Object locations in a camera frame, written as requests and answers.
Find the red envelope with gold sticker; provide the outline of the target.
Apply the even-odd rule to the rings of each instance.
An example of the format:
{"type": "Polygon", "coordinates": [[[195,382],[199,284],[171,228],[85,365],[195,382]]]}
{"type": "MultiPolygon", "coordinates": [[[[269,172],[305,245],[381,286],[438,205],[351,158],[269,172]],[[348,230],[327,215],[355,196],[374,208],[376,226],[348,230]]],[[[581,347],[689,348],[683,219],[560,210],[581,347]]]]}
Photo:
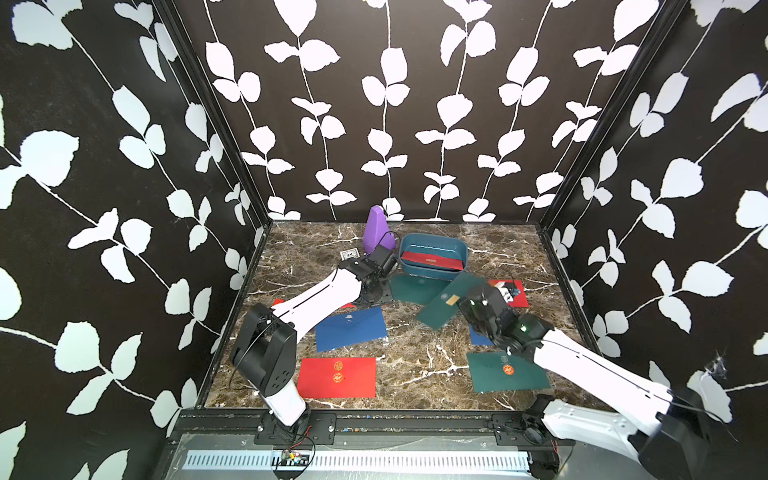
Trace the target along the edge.
{"type": "Polygon", "coordinates": [[[450,272],[458,272],[464,269],[464,262],[460,259],[429,253],[406,251],[401,255],[401,259],[405,264],[419,268],[430,268],[450,272]]]}

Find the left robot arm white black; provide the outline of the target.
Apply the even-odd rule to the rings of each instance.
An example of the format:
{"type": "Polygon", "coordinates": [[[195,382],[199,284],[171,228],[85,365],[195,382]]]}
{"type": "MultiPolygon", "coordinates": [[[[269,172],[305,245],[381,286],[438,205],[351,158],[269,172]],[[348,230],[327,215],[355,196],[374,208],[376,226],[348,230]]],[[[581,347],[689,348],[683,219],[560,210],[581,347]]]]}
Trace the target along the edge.
{"type": "Polygon", "coordinates": [[[231,363],[259,394],[282,426],[308,422],[309,407],[292,377],[297,344],[322,320],[347,304],[378,306],[391,296],[389,277],[396,265],[393,248],[378,245],[360,258],[349,258],[322,281],[273,307],[250,307],[232,347],[231,363]]]}

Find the red envelope two gold seals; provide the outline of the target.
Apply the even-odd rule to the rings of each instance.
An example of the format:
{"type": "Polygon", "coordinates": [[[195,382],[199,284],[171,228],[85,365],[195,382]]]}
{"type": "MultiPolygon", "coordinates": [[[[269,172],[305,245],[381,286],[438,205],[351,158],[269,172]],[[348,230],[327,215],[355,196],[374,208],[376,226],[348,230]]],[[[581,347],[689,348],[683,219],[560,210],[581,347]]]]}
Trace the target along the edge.
{"type": "Polygon", "coordinates": [[[304,398],[374,398],[375,358],[308,358],[301,362],[297,390],[304,398]]]}

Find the green envelope with cream label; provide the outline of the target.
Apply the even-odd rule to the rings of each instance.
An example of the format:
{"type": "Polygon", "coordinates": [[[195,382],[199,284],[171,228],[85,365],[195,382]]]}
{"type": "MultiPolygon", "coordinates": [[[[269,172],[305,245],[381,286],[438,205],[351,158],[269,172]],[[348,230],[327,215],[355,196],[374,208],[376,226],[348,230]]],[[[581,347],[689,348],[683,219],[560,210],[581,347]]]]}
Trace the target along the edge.
{"type": "Polygon", "coordinates": [[[460,273],[417,314],[416,319],[434,330],[440,330],[458,312],[459,301],[473,287],[486,282],[483,277],[460,273]]]}

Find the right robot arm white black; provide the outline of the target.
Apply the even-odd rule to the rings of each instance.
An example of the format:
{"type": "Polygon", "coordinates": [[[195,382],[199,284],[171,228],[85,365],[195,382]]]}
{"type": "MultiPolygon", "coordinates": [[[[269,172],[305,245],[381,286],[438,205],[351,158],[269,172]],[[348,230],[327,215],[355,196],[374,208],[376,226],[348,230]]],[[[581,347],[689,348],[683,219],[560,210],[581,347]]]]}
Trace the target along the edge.
{"type": "Polygon", "coordinates": [[[457,303],[467,322],[506,354],[557,374],[609,411],[545,399],[538,409],[546,431],[620,454],[656,479],[699,479],[719,416],[702,395],[636,375],[603,358],[533,314],[518,314],[502,292],[483,283],[457,303]]]}

